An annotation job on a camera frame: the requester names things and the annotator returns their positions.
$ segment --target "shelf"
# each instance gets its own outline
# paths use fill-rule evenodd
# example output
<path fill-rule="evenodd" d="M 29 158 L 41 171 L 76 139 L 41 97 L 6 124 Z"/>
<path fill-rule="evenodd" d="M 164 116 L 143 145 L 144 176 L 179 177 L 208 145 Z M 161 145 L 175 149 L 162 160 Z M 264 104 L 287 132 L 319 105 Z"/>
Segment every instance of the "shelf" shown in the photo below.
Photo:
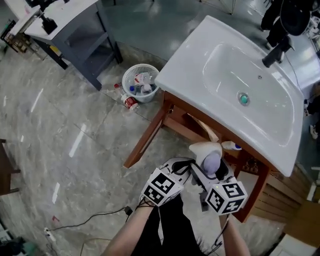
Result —
<path fill-rule="evenodd" d="M 99 32 L 70 40 L 69 43 L 73 53 L 79 58 L 81 63 L 83 63 L 107 38 L 107 32 Z"/>
<path fill-rule="evenodd" d="M 104 68 L 114 59 L 111 48 L 99 46 L 84 62 L 94 77 L 98 77 Z"/>

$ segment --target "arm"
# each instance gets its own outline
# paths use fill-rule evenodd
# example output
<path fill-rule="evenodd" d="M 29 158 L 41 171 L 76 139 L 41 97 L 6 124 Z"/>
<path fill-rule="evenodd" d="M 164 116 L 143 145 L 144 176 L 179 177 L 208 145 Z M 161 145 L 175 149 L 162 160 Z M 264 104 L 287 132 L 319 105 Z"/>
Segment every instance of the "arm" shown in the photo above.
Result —
<path fill-rule="evenodd" d="M 227 220 L 226 215 L 219 216 L 220 226 L 223 228 Z M 250 256 L 249 249 L 236 228 L 232 216 L 223 232 L 224 250 L 226 256 Z"/>
<path fill-rule="evenodd" d="M 139 207 L 136 209 L 108 244 L 102 256 L 130 256 L 140 239 L 152 210 L 153 207 Z"/>

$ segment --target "white plastic basket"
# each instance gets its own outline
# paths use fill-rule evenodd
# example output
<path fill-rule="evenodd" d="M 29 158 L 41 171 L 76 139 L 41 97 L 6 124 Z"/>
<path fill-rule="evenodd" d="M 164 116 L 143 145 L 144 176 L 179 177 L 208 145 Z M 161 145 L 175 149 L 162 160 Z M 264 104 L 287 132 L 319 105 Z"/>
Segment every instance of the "white plastic basket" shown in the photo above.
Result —
<path fill-rule="evenodd" d="M 124 91 L 134 97 L 137 101 L 142 102 L 142 103 L 146 103 L 146 102 L 150 102 L 156 92 L 158 91 L 159 87 L 156 86 L 155 90 L 147 95 L 134 95 L 130 92 L 130 86 L 134 85 L 134 76 L 143 72 L 156 72 L 157 74 L 159 74 L 159 70 L 156 69 L 154 66 L 151 66 L 149 64 L 137 64 L 134 65 L 132 67 L 130 67 L 123 75 L 122 77 L 122 86 Z"/>

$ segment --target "white tabletop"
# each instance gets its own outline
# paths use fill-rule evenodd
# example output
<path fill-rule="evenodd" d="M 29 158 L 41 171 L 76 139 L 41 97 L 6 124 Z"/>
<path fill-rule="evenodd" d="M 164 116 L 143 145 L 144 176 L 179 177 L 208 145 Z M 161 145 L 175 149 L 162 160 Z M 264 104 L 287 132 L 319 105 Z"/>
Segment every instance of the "white tabletop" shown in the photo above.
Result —
<path fill-rule="evenodd" d="M 37 18 L 24 33 L 51 41 L 70 21 L 98 1 L 70 0 L 67 3 L 63 0 L 55 1 L 44 10 L 44 14 L 46 18 L 51 18 L 55 21 L 57 28 L 51 34 L 47 34 L 42 28 L 41 18 Z"/>
<path fill-rule="evenodd" d="M 10 34 L 13 36 L 16 36 L 20 30 L 23 29 L 23 27 L 28 23 L 28 21 L 31 20 L 31 18 L 40 10 L 40 5 L 37 5 L 35 7 L 33 7 L 30 10 L 29 14 L 25 14 L 25 16 L 21 19 L 19 19 L 19 21 L 14 25 L 14 27 L 10 30 Z"/>

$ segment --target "black pants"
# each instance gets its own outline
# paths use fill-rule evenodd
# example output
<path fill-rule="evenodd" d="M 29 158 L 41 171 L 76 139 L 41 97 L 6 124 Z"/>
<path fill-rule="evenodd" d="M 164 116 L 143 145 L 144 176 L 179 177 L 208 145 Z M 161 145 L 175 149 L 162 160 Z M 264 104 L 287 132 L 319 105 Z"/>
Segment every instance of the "black pants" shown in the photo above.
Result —
<path fill-rule="evenodd" d="M 158 208 L 154 207 L 131 256 L 192 255 L 204 256 L 197 244 L 190 220 L 183 213 L 181 196 Z M 161 217 L 163 243 L 158 228 Z"/>
<path fill-rule="evenodd" d="M 310 115 L 315 113 L 320 113 L 320 96 L 314 98 L 314 100 L 309 103 L 308 107 L 306 108 Z M 320 121 L 315 124 L 315 131 L 320 133 Z"/>
<path fill-rule="evenodd" d="M 274 23 L 280 15 L 282 2 L 283 0 L 274 0 L 269 9 L 266 10 L 261 22 L 261 28 L 263 30 L 270 30 L 269 36 L 266 39 L 272 47 L 277 46 L 287 35 L 280 19 Z"/>

